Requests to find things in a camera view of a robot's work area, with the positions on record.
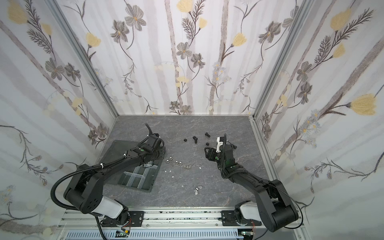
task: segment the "marble-patterned surface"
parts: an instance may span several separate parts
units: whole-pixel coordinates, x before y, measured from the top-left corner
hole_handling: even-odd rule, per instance
[[[109,185],[104,196],[116,199],[128,207],[228,207],[254,196],[245,188],[222,179],[215,162],[205,158],[205,143],[216,145],[216,137],[227,134],[237,146],[236,162],[248,171],[268,178],[255,136],[246,116],[120,116],[110,133],[101,157],[114,140],[141,141],[147,134],[144,123],[159,133],[167,148],[166,158],[192,165],[191,169],[162,163],[151,192]],[[193,136],[198,138],[195,144]],[[195,195],[195,187],[203,186]]]

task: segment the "wall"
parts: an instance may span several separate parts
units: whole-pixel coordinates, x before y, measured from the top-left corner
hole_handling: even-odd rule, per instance
[[[57,0],[119,114],[251,114],[301,1]]]
[[[95,163],[114,117],[44,1],[0,6],[0,239],[50,239],[52,185]]]
[[[315,1],[257,116],[313,240],[384,234],[383,12]]]

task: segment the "gray tabletop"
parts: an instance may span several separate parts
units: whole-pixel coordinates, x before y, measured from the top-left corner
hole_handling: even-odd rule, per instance
[[[227,139],[237,146],[235,161],[253,174],[268,178],[260,151],[248,117],[246,116],[120,116],[109,134],[101,157],[114,140],[141,141],[148,134],[144,123],[164,140],[165,158],[192,165],[185,169],[174,163],[163,162],[151,192],[106,184],[103,194],[116,199],[127,207],[233,207],[253,200],[254,196],[244,187],[222,179],[215,162],[205,158],[204,147],[208,142],[216,146],[216,138],[227,134]],[[193,136],[198,138],[195,144]],[[195,188],[202,186],[198,195]]]

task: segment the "white plastic part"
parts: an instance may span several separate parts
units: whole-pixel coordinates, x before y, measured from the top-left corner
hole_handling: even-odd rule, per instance
[[[103,214],[110,218],[117,218],[123,208],[120,203],[103,196],[100,204],[92,212]]]
[[[240,206],[240,212],[245,219],[253,219],[257,221],[262,221],[259,214],[259,209],[255,202],[247,202]]]
[[[220,137],[217,137],[216,142],[217,142],[216,152],[220,152],[219,147],[220,147],[221,145],[223,145],[224,142],[220,142]]]

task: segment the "wallpaper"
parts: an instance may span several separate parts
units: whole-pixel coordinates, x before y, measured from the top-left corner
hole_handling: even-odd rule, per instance
[[[44,1],[0,6],[0,239],[50,239],[52,185],[95,163],[115,118]]]
[[[253,114],[295,0],[57,0],[119,114]]]
[[[383,13],[383,1],[315,1],[257,116],[313,240],[384,234]]]

